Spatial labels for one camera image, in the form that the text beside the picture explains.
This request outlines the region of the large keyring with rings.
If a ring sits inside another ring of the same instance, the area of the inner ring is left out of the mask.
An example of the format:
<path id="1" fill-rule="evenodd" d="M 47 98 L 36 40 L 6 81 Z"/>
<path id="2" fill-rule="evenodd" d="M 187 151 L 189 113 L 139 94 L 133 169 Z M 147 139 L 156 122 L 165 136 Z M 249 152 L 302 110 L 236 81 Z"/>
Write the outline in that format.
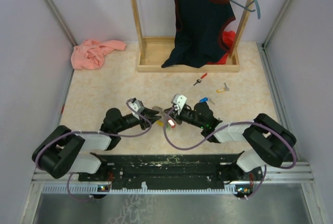
<path id="1" fill-rule="evenodd" d="M 163 109 L 159 106 L 154 106 L 152 109 L 158 111 L 159 112 L 158 115 L 161 117 L 158 121 L 156 121 L 156 123 L 158 125 L 160 125 L 161 127 L 164 127 L 164 122 L 165 122 L 165 120 L 167 120 L 165 128 L 172 129 L 168 125 L 168 119 L 171 119 L 171 118 L 167 116 L 167 114 L 163 111 Z"/>

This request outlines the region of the key with red tag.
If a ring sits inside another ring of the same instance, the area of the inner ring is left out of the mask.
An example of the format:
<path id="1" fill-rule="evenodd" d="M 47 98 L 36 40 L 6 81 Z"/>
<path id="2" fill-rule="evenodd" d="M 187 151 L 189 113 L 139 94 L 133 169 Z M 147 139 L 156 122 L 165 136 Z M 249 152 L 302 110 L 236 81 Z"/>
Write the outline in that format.
<path id="1" fill-rule="evenodd" d="M 168 119 L 168 125 L 170 126 L 170 128 L 175 128 L 176 124 L 172 119 Z"/>

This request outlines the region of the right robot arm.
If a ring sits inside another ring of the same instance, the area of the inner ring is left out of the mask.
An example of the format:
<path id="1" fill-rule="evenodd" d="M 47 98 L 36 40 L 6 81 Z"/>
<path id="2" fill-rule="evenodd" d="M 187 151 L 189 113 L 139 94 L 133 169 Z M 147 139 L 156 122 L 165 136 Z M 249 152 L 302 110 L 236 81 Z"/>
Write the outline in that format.
<path id="1" fill-rule="evenodd" d="M 222 144 L 226 142 L 247 142 L 251 148 L 241 152 L 230 165 L 221 169 L 222 181 L 244 180 L 251 171 L 259 167 L 292 169 L 296 166 L 297 156 L 293 149 L 296 137 L 278 122 L 264 113 L 258 114 L 253 121 L 223 122 L 214 117 L 207 103 L 197 103 L 194 109 L 188 105 L 174 104 L 164 110 L 167 119 L 179 125 L 183 122 L 201 129 L 204 137 L 199 143 L 181 148 L 167 139 L 177 150 L 193 150 L 205 142 Z"/>

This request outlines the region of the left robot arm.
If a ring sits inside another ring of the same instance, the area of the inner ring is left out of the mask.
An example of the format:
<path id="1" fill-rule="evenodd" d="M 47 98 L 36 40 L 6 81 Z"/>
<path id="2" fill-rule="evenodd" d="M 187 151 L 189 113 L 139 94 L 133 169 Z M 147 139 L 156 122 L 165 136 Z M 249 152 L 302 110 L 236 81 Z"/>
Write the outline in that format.
<path id="1" fill-rule="evenodd" d="M 81 151 L 110 151 L 122 138 L 135 138 L 147 133 L 162 117 L 159 112 L 143 107 L 140 115 L 133 113 L 123 116 L 119 109 L 106 112 L 99 132 L 72 131 L 64 125 L 58 126 L 32 154 L 32 161 L 38 169 L 46 171 L 55 179 L 73 170 L 79 161 Z"/>

